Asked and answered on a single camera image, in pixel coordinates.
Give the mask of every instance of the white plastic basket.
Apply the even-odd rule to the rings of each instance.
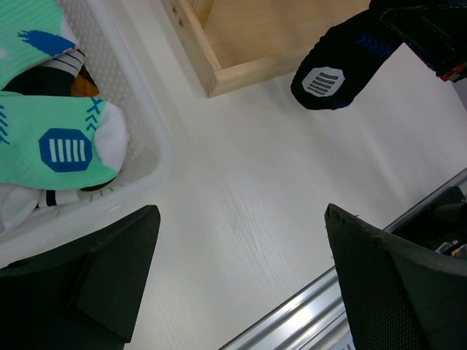
[[[130,141],[123,170],[105,189],[80,203],[35,212],[16,229],[0,236],[0,268],[91,233],[92,222],[105,223],[120,208],[166,175],[171,139],[104,0],[58,0],[86,54],[86,67],[99,97],[126,115]]]

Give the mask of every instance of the wooden tray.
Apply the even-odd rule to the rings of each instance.
[[[295,71],[366,0],[161,0],[209,97]]]

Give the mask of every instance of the blue hexagon logo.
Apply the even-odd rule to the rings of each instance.
[[[85,171],[93,159],[91,142],[77,129],[49,129],[39,150],[42,162],[56,173]]]

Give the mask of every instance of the white wood grain surface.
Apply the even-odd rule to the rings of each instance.
[[[109,10],[177,148],[128,350],[217,349],[333,265],[334,202],[384,227],[467,166],[467,113],[402,47],[349,108],[302,109],[291,76],[207,99],[158,0]]]

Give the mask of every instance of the red part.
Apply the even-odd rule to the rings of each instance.
[[[461,65],[456,66],[455,68],[448,71],[445,75],[441,76],[441,80],[443,82],[447,82],[449,80],[449,77],[451,77],[453,74],[456,74],[456,73],[460,74],[465,70],[466,70],[466,68],[464,66],[461,66]]]

